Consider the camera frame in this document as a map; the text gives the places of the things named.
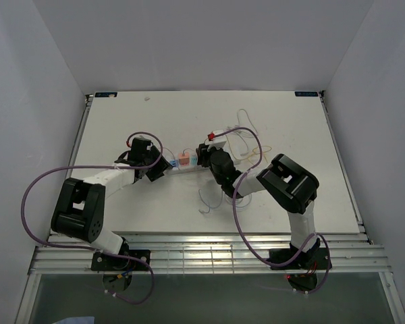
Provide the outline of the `pink charger plug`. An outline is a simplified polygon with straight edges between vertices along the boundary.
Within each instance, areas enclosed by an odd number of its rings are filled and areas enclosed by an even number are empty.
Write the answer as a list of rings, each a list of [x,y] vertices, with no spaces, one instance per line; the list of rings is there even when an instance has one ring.
[[[178,165],[180,167],[186,167],[190,164],[190,154],[188,152],[180,153],[178,155]]]

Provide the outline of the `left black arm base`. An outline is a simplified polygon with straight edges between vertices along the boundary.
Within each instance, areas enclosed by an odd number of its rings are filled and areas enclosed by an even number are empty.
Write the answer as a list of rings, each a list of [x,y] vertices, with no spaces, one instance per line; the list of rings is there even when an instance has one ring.
[[[130,250],[129,255],[135,259],[150,264],[150,250]],[[91,271],[147,271],[147,267],[137,261],[107,256],[100,252],[95,252],[92,256],[90,266]]]

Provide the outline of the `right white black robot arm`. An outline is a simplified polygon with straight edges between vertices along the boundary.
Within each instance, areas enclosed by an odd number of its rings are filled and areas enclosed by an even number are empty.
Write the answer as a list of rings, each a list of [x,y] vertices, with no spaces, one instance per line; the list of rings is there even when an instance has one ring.
[[[307,268],[316,259],[320,239],[315,235],[313,215],[319,181],[284,154],[278,154],[265,168],[254,168],[247,176],[235,168],[222,148],[200,144],[197,164],[210,169],[215,181],[230,198],[244,198],[267,191],[287,212],[290,222],[290,251],[293,264]]]

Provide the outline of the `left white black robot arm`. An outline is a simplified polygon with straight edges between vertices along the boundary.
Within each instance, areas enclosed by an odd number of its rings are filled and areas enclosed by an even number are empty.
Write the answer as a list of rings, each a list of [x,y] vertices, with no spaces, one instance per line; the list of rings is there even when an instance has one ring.
[[[51,229],[77,238],[90,247],[107,252],[106,261],[117,270],[125,268],[129,252],[124,239],[103,227],[105,202],[122,188],[146,177],[151,182],[173,166],[147,138],[134,138],[111,169],[84,179],[68,178],[63,183],[51,220]]]

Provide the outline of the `white colourful power strip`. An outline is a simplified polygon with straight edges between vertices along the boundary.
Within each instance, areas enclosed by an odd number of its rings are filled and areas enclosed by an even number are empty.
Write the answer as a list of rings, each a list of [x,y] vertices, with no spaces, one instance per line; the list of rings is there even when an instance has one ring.
[[[172,168],[168,169],[165,174],[172,176],[194,171],[207,171],[209,169],[208,167],[198,165],[197,162],[198,157],[195,153],[180,153],[177,157],[169,160],[169,164],[172,166]]]

